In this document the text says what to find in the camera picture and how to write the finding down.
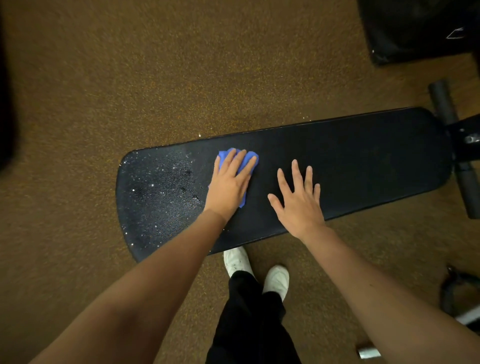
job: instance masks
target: rubber gym floor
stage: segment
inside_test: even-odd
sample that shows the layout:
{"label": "rubber gym floor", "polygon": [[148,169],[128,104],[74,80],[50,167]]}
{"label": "rubber gym floor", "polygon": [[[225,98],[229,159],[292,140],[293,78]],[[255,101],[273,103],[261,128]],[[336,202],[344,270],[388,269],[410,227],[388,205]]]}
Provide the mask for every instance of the rubber gym floor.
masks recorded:
{"label": "rubber gym floor", "polygon": [[[20,129],[0,175],[5,363],[30,360],[134,266],[114,190],[130,150],[431,109],[427,85],[443,76],[461,118],[480,112],[468,54],[375,68],[355,0],[3,0],[1,9]],[[480,225],[453,178],[329,225],[432,304],[447,262],[480,275]],[[302,361],[359,363],[355,346],[368,338],[306,248],[285,234],[247,250],[260,280],[275,263],[289,268],[284,325]],[[159,363],[205,360],[227,281],[222,255],[207,257]]]}

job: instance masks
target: finger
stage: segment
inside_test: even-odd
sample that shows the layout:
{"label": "finger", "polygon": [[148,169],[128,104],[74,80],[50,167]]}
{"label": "finger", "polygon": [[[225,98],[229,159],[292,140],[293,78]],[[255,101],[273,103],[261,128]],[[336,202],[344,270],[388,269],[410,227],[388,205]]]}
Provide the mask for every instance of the finger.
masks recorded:
{"label": "finger", "polygon": [[235,177],[237,175],[237,171],[239,170],[240,164],[243,162],[246,154],[247,151],[244,149],[235,156],[233,161],[230,163],[230,166],[228,167],[227,173],[230,176]]}
{"label": "finger", "polygon": [[301,191],[303,189],[303,178],[300,173],[299,163],[296,159],[292,161],[292,177],[293,177],[293,187],[295,192]]}
{"label": "finger", "polygon": [[280,187],[280,191],[282,192],[283,199],[285,200],[285,197],[292,194],[292,190],[290,189],[290,186],[285,180],[285,175],[283,174],[283,171],[281,168],[278,169],[276,173],[276,177],[278,179],[278,186]]}
{"label": "finger", "polygon": [[213,176],[212,176],[212,178],[215,177],[216,175],[218,175],[218,170],[219,170],[218,166],[219,165],[220,165],[220,156],[217,156],[215,158],[215,163],[213,164]]}
{"label": "finger", "polygon": [[307,171],[305,172],[305,192],[308,194],[313,193],[313,168],[311,166],[307,167]]}
{"label": "finger", "polygon": [[230,150],[227,157],[222,163],[222,168],[220,168],[220,171],[218,172],[219,174],[225,174],[227,172],[228,168],[230,167],[230,163],[232,162],[232,159],[233,157],[235,157],[236,153],[237,153],[237,150],[235,148]]}
{"label": "finger", "polygon": [[241,170],[241,172],[236,178],[238,178],[240,181],[243,181],[245,178],[247,178],[247,176],[250,176],[250,172],[252,171],[256,161],[257,156],[253,156],[252,158],[250,158],[245,168]]}
{"label": "finger", "polygon": [[243,196],[245,194],[245,192],[247,192],[248,182],[250,182],[251,177],[252,177],[251,175],[248,175],[247,178],[243,181],[243,184],[242,184],[241,190],[240,190],[240,192],[241,192],[240,196]]}
{"label": "finger", "polygon": [[313,198],[318,203],[318,205],[320,205],[320,184],[318,183],[315,185],[315,189],[313,191]]}
{"label": "finger", "polygon": [[274,194],[268,194],[268,200],[270,201],[270,205],[272,205],[273,210],[275,210],[277,217],[280,218],[280,215],[283,214],[282,203]]}

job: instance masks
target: weight bench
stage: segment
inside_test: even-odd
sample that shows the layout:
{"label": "weight bench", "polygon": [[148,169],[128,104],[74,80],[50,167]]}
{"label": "weight bench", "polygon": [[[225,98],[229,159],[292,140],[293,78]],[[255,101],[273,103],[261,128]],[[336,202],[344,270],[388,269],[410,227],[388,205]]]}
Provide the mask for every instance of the weight bench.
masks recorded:
{"label": "weight bench", "polygon": [[[211,254],[286,232],[267,195],[281,197],[278,168],[293,186],[294,158],[303,175],[308,165],[313,167],[313,181],[322,185],[326,220],[434,190],[448,180],[454,167],[469,216],[480,218],[480,188],[467,162],[479,147],[470,143],[474,152],[463,150],[460,161],[453,143],[462,144],[461,133],[472,138],[471,130],[480,130],[479,121],[470,120],[468,130],[455,129],[462,122],[458,123],[446,83],[437,82],[430,89],[438,117],[423,108],[396,109],[128,153],[120,163],[116,199],[130,252],[141,261],[196,219],[215,157],[230,147],[256,152],[259,164],[246,205],[226,225]],[[454,126],[448,129],[447,124]]]}

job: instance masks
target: blue cloth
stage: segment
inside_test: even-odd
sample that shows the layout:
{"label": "blue cloth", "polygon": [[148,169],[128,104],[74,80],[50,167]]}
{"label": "blue cloth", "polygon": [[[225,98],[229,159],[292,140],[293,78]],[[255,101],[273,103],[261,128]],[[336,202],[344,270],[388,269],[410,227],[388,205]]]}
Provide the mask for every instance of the blue cloth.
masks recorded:
{"label": "blue cloth", "polygon": [[[227,157],[227,155],[230,153],[230,151],[232,149],[235,149],[235,148],[230,148],[229,150],[221,150],[220,152],[218,152],[218,155],[220,156],[219,168],[222,167],[223,161],[225,160],[225,158]],[[236,149],[236,154],[235,155],[237,155],[240,151],[241,151],[241,149]],[[255,169],[255,167],[258,164],[258,154],[255,153],[255,152],[247,152],[247,154],[245,155],[245,158],[243,159],[242,163],[240,164],[240,167],[239,167],[239,170],[237,171],[237,174],[239,174],[241,172],[241,170],[246,167],[248,161],[254,156],[257,157],[257,160],[255,161],[255,165],[253,166],[252,170],[250,171],[250,175],[252,174],[253,170]],[[240,202],[240,205],[239,205],[240,208],[242,208],[243,205],[245,205],[246,198],[247,198],[247,192],[245,191],[245,194],[243,195],[243,198],[242,198],[242,200]]]}

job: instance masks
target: foot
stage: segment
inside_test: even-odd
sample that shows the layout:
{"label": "foot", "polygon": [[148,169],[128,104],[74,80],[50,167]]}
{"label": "foot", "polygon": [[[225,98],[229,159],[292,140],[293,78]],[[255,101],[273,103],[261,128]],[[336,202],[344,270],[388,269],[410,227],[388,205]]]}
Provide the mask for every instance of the foot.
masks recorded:
{"label": "foot", "polygon": [[224,251],[223,262],[225,263],[225,268],[227,268],[227,272],[230,277],[233,276],[233,273],[235,273],[237,270],[244,270],[253,276],[247,251],[243,246]]}
{"label": "foot", "polygon": [[288,291],[288,283],[290,282],[290,275],[288,270],[283,266],[274,266],[270,268],[265,278],[264,293],[277,292],[282,301],[285,299]]}

